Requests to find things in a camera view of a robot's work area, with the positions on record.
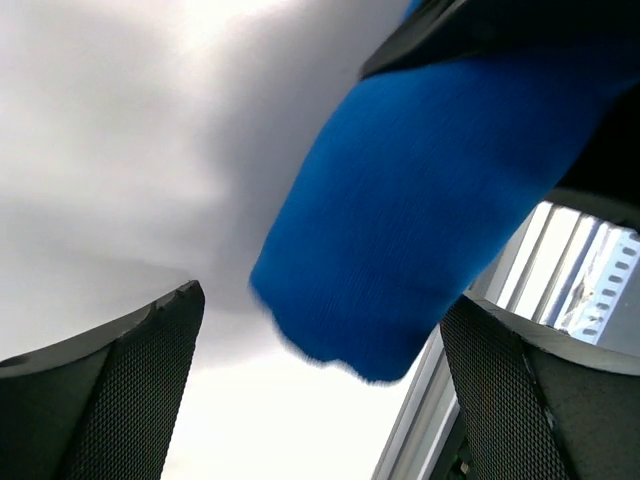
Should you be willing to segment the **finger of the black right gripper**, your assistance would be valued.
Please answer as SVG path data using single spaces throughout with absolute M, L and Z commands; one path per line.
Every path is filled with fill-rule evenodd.
M 361 77 L 496 51 L 638 35 L 637 1 L 423 1 L 366 60 Z
M 623 228 L 639 228 L 637 89 L 617 101 L 547 200 Z

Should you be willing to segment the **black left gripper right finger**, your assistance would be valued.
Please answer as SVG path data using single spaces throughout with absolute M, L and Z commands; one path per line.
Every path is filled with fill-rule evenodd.
M 440 331 L 478 478 L 638 478 L 637 357 L 473 294 Z

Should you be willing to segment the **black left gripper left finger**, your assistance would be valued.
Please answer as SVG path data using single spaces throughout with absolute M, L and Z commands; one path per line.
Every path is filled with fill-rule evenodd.
M 205 307 L 190 281 L 1 363 L 3 480 L 161 477 Z

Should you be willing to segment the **blue microfiber towel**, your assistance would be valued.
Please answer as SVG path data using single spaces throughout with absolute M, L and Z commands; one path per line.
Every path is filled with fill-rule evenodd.
M 250 284 L 305 356 L 394 382 L 639 82 L 639 35 L 376 74 L 324 125 Z

